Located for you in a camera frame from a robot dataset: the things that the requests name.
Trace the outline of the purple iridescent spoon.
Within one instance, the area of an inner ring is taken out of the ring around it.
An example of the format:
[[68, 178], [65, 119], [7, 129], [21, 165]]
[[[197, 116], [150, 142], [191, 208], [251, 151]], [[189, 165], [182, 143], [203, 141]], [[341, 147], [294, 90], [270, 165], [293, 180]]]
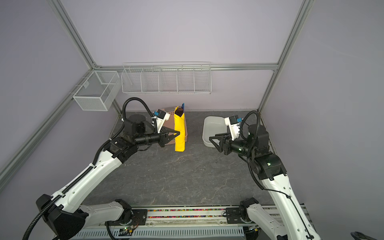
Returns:
[[184, 109], [183, 108], [176, 108], [174, 114], [179, 116], [179, 117], [182, 117], [184, 114]]

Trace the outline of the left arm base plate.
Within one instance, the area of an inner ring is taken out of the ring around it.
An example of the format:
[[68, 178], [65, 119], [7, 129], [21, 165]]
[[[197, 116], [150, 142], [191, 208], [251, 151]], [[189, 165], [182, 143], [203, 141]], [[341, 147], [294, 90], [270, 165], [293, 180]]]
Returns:
[[129, 221], [109, 221], [109, 226], [144, 226], [147, 221], [147, 209], [133, 209]]

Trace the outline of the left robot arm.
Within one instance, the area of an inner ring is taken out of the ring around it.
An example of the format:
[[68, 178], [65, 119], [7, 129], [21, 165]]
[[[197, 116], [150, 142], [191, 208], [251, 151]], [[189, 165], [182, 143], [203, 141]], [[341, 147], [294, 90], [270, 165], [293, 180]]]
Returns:
[[131, 224], [132, 207], [122, 199], [94, 206], [83, 205], [83, 201], [103, 179], [139, 152], [140, 146], [149, 148], [158, 144], [163, 148], [178, 137], [179, 131], [164, 127], [169, 118], [170, 114], [161, 109], [151, 112], [140, 98], [126, 100], [123, 125], [99, 147], [93, 161], [71, 182], [52, 195], [38, 198], [39, 213], [27, 227], [23, 239], [29, 239], [40, 219], [55, 233], [57, 240], [69, 240], [82, 229], [99, 223]]

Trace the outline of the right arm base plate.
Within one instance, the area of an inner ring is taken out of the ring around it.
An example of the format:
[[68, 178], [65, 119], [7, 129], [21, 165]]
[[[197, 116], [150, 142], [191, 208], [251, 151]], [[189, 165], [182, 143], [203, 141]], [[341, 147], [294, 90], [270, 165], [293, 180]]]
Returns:
[[253, 223], [250, 220], [247, 209], [239, 206], [237, 208], [226, 208], [225, 214], [223, 216], [226, 217], [228, 224], [251, 224]]

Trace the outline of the yellow paper napkin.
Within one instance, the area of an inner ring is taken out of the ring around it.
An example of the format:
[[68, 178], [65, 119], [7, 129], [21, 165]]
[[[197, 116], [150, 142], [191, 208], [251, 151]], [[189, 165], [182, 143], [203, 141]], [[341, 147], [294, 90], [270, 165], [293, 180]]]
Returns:
[[185, 150], [185, 113], [182, 117], [174, 114], [175, 130], [180, 132], [180, 135], [175, 139], [175, 151], [183, 152]]

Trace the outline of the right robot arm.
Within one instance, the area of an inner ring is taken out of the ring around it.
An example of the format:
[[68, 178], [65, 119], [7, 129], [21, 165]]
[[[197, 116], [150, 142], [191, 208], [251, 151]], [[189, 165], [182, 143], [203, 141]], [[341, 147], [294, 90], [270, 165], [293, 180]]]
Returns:
[[294, 194], [282, 160], [270, 150], [270, 136], [261, 124], [260, 113], [250, 111], [244, 118], [230, 116], [225, 124], [230, 131], [210, 137], [210, 142], [220, 153], [236, 153], [247, 163], [253, 181], [271, 195], [282, 222], [277, 222], [254, 198], [240, 203], [241, 219], [255, 223], [271, 240], [319, 240], [321, 237]]

